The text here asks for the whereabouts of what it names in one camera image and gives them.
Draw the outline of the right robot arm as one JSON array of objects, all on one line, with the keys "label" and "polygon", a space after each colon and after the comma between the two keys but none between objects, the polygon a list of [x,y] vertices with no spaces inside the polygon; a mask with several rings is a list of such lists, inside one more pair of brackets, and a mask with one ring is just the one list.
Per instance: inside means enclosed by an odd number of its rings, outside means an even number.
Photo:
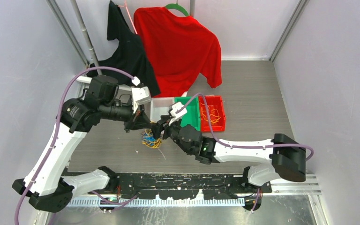
[{"label": "right robot arm", "polygon": [[153,122],[155,138],[170,138],[187,155],[202,164],[246,162],[242,188],[249,193],[263,184],[282,178],[291,182],[306,180],[306,149],[284,134],[256,142],[235,142],[207,137],[191,125],[181,126],[181,121],[171,122],[169,115]]}]

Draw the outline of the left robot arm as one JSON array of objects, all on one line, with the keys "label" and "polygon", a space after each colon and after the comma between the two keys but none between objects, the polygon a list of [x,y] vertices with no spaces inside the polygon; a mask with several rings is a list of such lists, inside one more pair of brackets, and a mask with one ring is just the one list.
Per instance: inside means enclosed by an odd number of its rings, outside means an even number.
[{"label": "left robot arm", "polygon": [[13,189],[29,198],[29,204],[41,211],[57,213],[78,196],[95,190],[111,194],[119,188],[118,175],[106,166],[77,176],[63,176],[64,169],[78,144],[101,120],[121,121],[126,132],[148,128],[150,119],[144,105],[151,95],[148,87],[133,80],[129,101],[117,97],[115,78],[98,75],[79,98],[71,98],[60,107],[60,113],[47,144],[32,171],[14,181]]}]

